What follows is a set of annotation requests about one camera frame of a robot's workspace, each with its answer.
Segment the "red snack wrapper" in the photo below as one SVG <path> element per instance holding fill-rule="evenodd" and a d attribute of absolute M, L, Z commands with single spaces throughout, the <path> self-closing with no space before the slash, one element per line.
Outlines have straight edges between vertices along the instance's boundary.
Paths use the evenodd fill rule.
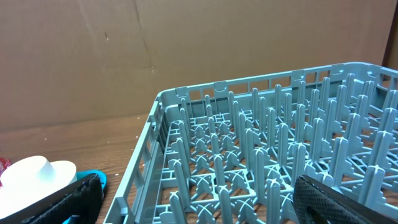
<path fill-rule="evenodd" d="M 12 161 L 10 159 L 5 159 L 0 157 L 0 176 L 4 173 L 4 171 L 12 165 Z"/>

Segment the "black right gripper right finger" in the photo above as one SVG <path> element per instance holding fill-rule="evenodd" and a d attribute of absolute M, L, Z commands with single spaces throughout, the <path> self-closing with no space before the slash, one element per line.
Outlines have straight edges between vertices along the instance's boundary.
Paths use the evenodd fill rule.
<path fill-rule="evenodd" d="M 292 198 L 299 224 L 397 224 L 307 175 L 296 178 Z"/>

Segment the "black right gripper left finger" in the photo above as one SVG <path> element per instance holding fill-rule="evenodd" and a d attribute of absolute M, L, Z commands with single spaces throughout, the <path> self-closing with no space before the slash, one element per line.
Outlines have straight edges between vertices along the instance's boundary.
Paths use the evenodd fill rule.
<path fill-rule="evenodd" d="M 95 223 L 103 204 L 101 177 L 90 173 L 55 193 L 1 219 L 1 223 Z"/>

